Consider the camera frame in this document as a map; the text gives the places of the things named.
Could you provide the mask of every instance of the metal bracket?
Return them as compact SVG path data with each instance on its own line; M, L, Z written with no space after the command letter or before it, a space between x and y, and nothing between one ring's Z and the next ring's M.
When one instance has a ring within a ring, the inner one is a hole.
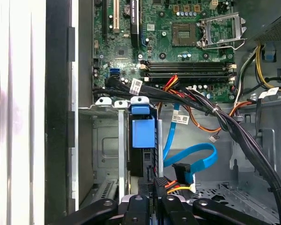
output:
M243 208L243 212L253 216L257 219L265 221L267 223L275 224L277 223L277 218L270 213L268 213L265 209L260 207L260 203L255 203L250 201L247 197L239 193L238 191L230 190L220 184L220 189L223 190L226 197L230 198L234 202L240 204Z
M222 22L225 20L231 19L233 21L233 27L235 28L235 36L233 38L229 39L221 39L217 42L212 41L212 36L211 36L211 29L212 29L212 23L216 22ZM203 37L202 39L197 42L197 46L201 47L202 49L220 49L220 48L233 48L234 50L237 50L241 46L244 45L245 43L245 38L241 38L243 33L246 31L246 27L243 27L242 24L246 23L246 20L243 18L239 17L239 13L232 13L228 15L221 15L221 16L216 16L216 17L211 17L211 18L206 18L200 20L201 23L197 23L197 26L199 26L203 32ZM236 42L236 41L242 41L241 45L238 46L237 48L228 45L228 46L218 46L218 47L208 47L212 45L222 45L225 43L229 42Z
M96 101L95 105L112 105L112 99L110 97L101 97Z
M128 109L129 108L129 104L130 104L130 102L126 101L126 100L116 101L114 103L114 107L116 109Z
M146 96L134 96L131 98L132 105L149 105L149 98Z

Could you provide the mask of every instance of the sata port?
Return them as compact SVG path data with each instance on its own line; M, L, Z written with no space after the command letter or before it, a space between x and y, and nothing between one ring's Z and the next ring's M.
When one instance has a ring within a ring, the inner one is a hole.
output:
M109 73L111 73L111 74L119 74L120 73L120 69L119 68L110 68L109 69Z

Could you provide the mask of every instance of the barcode label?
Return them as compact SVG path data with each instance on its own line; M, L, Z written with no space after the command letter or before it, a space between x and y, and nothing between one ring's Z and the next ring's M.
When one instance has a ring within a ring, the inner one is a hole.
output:
M189 116L183 116L179 114L173 114L172 122L174 123L182 123L182 124L188 124Z
M141 90L141 85L142 85L142 81L133 78L129 93L133 95L139 95Z

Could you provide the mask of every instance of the cable bundle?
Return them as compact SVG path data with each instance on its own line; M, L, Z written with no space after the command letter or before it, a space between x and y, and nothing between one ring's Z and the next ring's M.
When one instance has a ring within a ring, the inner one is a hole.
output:
M132 95L129 94L130 87L122 84L119 80L113 77L107 79L106 87L109 89L95 90L94 95L104 93L121 98L132 97ZM204 113L215 116L219 121L220 128L210 130L210 132L218 132L219 130L227 131L231 135L232 139L240 145L241 149L252 165L268 182L276 199L281 223L281 180L276 171L271 167L268 160L265 158L264 154L262 153L262 149L256 143L255 139L231 117L237 108L243 105L248 105L249 102L236 104L231 113L228 115L217 106L214 106L199 92L180 87L176 77L174 77L171 82L166 85L164 90L158 90L143 85L140 89L139 95L147 96L152 101L157 100L159 102L169 102L182 105L188 110L190 115L192 115L190 109L190 107L192 107Z

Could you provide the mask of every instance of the cable tie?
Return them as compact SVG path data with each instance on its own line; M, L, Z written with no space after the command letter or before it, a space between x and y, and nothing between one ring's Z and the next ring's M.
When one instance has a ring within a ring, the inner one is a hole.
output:
M212 113L214 113L216 110L219 110L218 108L214 108L213 110L212 110Z

